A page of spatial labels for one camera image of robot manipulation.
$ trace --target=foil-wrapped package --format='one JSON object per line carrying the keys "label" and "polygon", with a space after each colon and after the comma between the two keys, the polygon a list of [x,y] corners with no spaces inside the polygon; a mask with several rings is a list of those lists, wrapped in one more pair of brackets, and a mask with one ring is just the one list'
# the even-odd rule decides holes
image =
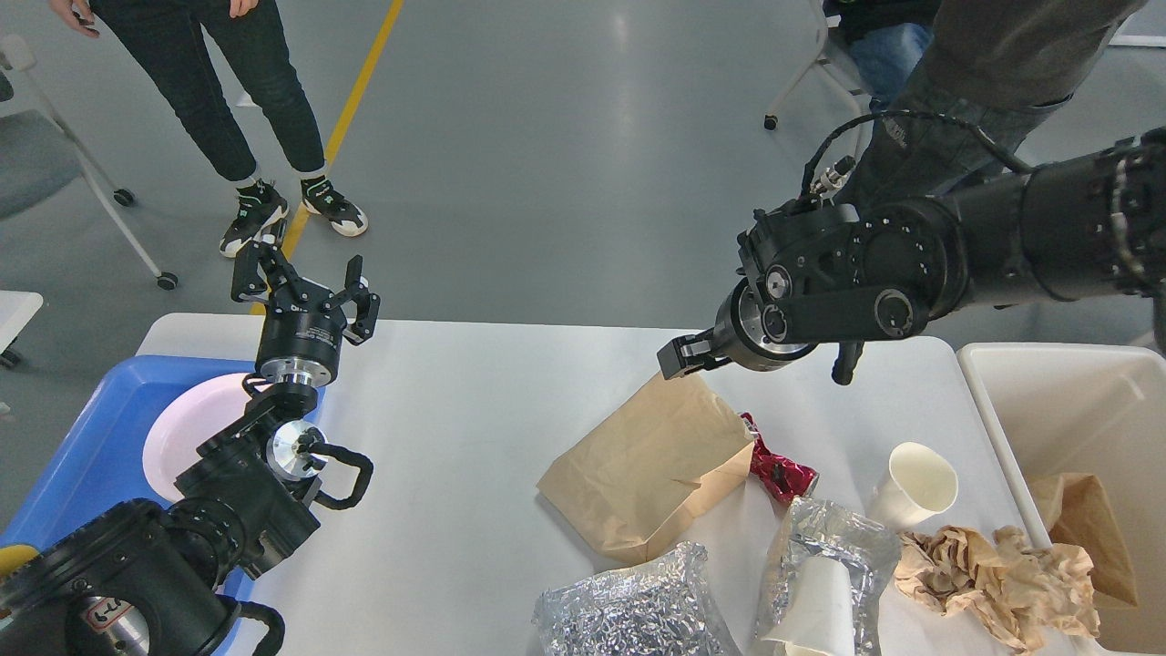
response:
{"label": "foil-wrapped package", "polygon": [[[899,564],[900,551],[898,536],[881,524],[830,501],[795,499],[770,546],[756,635],[768,635],[785,616],[802,563],[822,556],[850,572],[856,656],[879,656],[878,601]],[[782,654],[782,646],[772,644],[777,651],[767,654]]]}
{"label": "foil-wrapped package", "polygon": [[547,656],[740,656],[704,579],[704,548],[682,542],[634,567],[539,597]]}
{"label": "foil-wrapped package", "polygon": [[784,456],[772,453],[765,447],[761,431],[753,423],[753,417],[742,412],[740,418],[753,435],[753,460],[749,471],[761,481],[770,496],[781,506],[788,507],[795,496],[809,496],[817,485],[817,472],[812,467],[799,465]]}

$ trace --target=sneaker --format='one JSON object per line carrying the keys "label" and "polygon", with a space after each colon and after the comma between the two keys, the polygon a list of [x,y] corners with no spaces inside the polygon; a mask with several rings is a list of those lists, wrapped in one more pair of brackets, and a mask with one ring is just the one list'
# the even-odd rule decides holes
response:
{"label": "sneaker", "polygon": [[271,184],[259,182],[255,196],[239,195],[239,214],[219,241],[219,252],[233,258],[240,248],[288,214],[288,202]]}
{"label": "sneaker", "polygon": [[326,177],[304,188],[303,206],[311,213],[318,213],[328,219],[336,230],[345,237],[356,237],[368,228],[368,219],[364,210],[352,204],[339,191],[332,188]]}

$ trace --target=yellow floor line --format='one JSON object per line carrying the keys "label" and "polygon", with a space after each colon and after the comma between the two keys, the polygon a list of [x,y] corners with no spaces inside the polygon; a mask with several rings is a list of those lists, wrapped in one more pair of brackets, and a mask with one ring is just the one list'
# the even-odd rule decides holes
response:
{"label": "yellow floor line", "polygon": [[[365,63],[360,68],[360,75],[357,76],[357,80],[352,85],[352,91],[349,93],[349,99],[344,103],[344,110],[340,111],[340,118],[336,121],[332,135],[328,139],[328,146],[324,147],[324,160],[329,163],[333,162],[337,153],[340,151],[340,144],[344,143],[344,136],[349,133],[349,126],[352,125],[352,118],[357,113],[357,107],[360,106],[365,89],[368,87],[368,80],[372,79],[372,73],[377,69],[377,62],[380,61],[380,54],[385,50],[385,42],[388,41],[388,35],[393,31],[393,26],[396,23],[396,16],[401,13],[402,5],[405,5],[405,0],[393,0],[393,3],[388,8],[388,14],[385,15],[385,22],[381,23],[380,31],[377,33],[377,38],[373,40],[372,48],[368,49],[368,56],[365,57]],[[295,212],[295,217],[292,218],[292,223],[288,225],[287,233],[283,235],[282,249],[288,260],[295,253],[295,248],[300,244],[300,237],[303,234],[303,226],[307,224],[308,210],[301,203]],[[251,313],[261,315],[264,311],[264,305],[259,303],[254,303],[251,306]]]}

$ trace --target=white plastic bin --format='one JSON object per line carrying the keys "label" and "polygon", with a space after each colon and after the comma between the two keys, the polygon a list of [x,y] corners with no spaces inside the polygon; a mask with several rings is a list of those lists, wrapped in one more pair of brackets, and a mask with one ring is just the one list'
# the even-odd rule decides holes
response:
{"label": "white plastic bin", "polygon": [[1021,472],[1093,473],[1105,487],[1139,607],[1102,609],[1101,646],[1166,653],[1166,361],[1143,348],[1037,344],[968,345],[958,360],[1037,546],[1048,534]]}

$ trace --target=white paper cup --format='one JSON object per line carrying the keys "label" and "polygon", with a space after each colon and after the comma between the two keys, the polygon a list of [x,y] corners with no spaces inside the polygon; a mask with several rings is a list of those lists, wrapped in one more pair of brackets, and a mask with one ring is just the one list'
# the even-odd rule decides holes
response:
{"label": "white paper cup", "polygon": [[850,572],[837,560],[807,558],[793,583],[781,622],[763,641],[781,642],[786,656],[854,656],[855,616]]}
{"label": "white paper cup", "polygon": [[960,480],[943,457],[921,444],[902,443],[891,451],[866,516],[902,531],[951,508],[958,492]]}

